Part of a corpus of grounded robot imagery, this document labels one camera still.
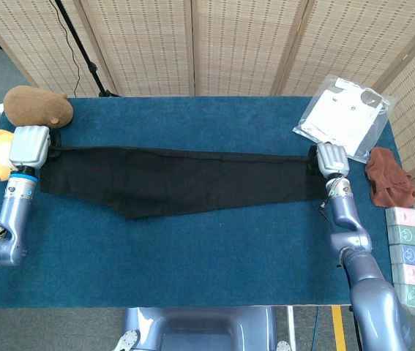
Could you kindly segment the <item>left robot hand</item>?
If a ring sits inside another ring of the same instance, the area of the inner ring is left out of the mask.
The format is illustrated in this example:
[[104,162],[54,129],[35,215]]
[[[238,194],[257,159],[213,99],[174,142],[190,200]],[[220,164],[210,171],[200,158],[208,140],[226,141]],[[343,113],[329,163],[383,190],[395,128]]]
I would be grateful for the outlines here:
[[12,137],[9,160],[21,166],[40,170],[48,158],[51,145],[51,129],[46,126],[16,127]]

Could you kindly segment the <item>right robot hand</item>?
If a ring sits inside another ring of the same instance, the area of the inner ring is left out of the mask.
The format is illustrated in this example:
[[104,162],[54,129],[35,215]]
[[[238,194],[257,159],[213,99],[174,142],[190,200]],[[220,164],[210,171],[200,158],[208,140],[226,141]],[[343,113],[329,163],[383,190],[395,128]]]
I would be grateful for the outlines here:
[[345,149],[332,143],[318,143],[310,146],[308,156],[309,169],[318,171],[327,180],[346,177],[350,167]]

